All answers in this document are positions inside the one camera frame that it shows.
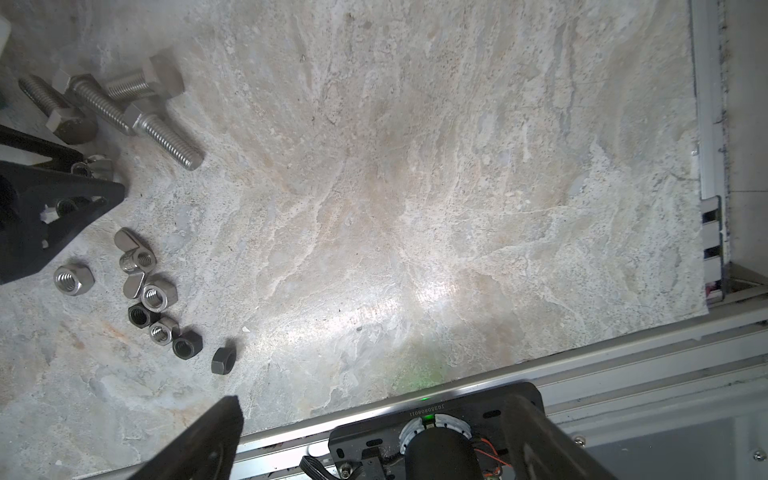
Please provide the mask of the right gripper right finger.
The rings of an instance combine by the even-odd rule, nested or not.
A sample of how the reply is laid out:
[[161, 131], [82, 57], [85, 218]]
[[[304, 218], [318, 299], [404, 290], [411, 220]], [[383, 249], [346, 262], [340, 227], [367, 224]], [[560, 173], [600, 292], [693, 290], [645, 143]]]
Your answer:
[[502, 429], [516, 479], [615, 479], [524, 397], [505, 400]]

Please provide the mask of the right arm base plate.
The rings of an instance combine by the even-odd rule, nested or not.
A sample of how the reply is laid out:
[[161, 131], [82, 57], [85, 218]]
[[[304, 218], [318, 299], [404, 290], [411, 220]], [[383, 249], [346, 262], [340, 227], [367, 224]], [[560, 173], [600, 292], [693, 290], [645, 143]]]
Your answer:
[[519, 395], [543, 411], [529, 382], [345, 424], [328, 438], [335, 473], [313, 455], [299, 463], [311, 479], [491, 479], [511, 460], [502, 429], [505, 400]]

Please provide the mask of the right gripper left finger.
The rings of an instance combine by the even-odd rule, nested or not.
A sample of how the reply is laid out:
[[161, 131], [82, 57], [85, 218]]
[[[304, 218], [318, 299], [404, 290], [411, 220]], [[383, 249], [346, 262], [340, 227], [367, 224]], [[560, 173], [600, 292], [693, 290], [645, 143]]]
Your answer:
[[238, 397], [225, 396], [130, 479], [229, 479], [243, 425]]

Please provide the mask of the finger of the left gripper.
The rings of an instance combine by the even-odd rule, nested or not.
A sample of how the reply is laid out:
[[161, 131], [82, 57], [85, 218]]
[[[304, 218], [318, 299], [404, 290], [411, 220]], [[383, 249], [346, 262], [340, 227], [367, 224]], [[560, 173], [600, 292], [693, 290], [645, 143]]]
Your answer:
[[79, 151], [3, 126], [1, 145], [43, 163], [1, 160], [1, 283], [32, 276], [125, 199], [125, 186], [76, 174]]

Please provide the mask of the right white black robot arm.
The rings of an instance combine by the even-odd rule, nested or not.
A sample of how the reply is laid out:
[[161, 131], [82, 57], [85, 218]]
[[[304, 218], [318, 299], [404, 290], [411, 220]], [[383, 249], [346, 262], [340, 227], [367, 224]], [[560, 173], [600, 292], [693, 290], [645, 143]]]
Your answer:
[[[237, 399], [219, 401], [134, 479], [248, 476], [236, 460], [243, 416]], [[254, 476], [309, 479], [610, 479], [612, 473], [546, 416], [542, 395], [520, 382], [383, 413], [335, 427], [327, 450], [278, 450]]]

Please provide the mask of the silver hex bolt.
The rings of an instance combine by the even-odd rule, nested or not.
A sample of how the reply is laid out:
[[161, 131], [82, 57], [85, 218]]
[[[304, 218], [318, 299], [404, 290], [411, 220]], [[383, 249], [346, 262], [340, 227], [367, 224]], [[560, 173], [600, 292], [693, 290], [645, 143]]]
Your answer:
[[203, 156], [171, 126], [163, 116], [163, 109], [149, 99], [131, 102], [124, 119], [134, 131], [144, 133], [188, 171], [196, 170]]
[[113, 100], [98, 81], [82, 69], [60, 67], [52, 78], [53, 88], [91, 109], [108, 124], [127, 136], [134, 136], [132, 126], [124, 118], [122, 106]]
[[67, 145], [93, 141], [98, 125], [79, 108], [36, 75], [25, 75], [17, 81], [21, 91], [47, 116], [46, 128]]
[[153, 55], [138, 69], [107, 80], [104, 89], [113, 100], [126, 103], [148, 97], [174, 98], [185, 92], [185, 84], [171, 60]]

